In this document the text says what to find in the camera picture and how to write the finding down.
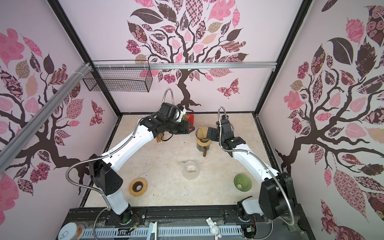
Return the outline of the coffee filter paper box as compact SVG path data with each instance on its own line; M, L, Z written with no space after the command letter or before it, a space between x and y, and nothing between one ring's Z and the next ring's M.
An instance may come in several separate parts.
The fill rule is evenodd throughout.
M163 133L160 133L160 134L156 137L156 141L157 141L158 144L161 144L161 143L164 142L163 137L164 137L164 134L163 134Z

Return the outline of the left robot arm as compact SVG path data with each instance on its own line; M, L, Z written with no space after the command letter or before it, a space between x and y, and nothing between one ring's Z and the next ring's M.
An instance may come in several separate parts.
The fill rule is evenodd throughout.
M116 215L125 214L130 207L123 194L123 179L118 171L134 153L159 135L186 135L194 131L195 127L183 119L185 114L183 107L162 103L156 113L139 119L128 137L89 164L92 181Z

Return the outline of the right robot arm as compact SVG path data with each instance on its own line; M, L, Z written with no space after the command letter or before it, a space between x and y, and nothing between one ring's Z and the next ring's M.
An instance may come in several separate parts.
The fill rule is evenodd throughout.
M216 128L209 128L208 138L218 142L223 151L240 162L261 184L259 196L240 201L243 212L246 215L263 215L271 220L288 214L290 217L285 222L293 226L297 199L292 177L266 164L250 149L245 140L236 137L226 114L218 116L216 125Z

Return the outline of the green glass dripper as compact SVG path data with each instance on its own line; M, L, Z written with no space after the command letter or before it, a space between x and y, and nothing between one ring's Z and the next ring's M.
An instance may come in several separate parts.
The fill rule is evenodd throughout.
M246 174L237 174L234 177L234 185L241 192L248 192L252 189L252 180Z

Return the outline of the grey glass pitcher wooden handle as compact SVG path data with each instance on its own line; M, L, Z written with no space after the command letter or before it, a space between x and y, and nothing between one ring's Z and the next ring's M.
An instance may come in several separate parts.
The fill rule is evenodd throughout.
M203 154L203 157L205 158L207 156L208 150L210 149L210 146L197 145L197 149Z

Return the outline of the wooden dripper ring stand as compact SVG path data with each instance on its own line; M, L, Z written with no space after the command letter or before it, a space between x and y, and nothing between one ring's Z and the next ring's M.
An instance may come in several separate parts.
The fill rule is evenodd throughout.
M212 143L211 140L209 140L207 142L201 142L200 140L197 140L197 148L204 148L204 147L208 148L211 143Z

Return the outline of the frosted white glass pitcher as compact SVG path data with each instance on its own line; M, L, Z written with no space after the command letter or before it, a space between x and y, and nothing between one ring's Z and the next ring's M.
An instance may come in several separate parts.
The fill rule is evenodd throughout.
M182 165L182 175L187 180L194 180L200 174L200 168L194 161L187 161Z

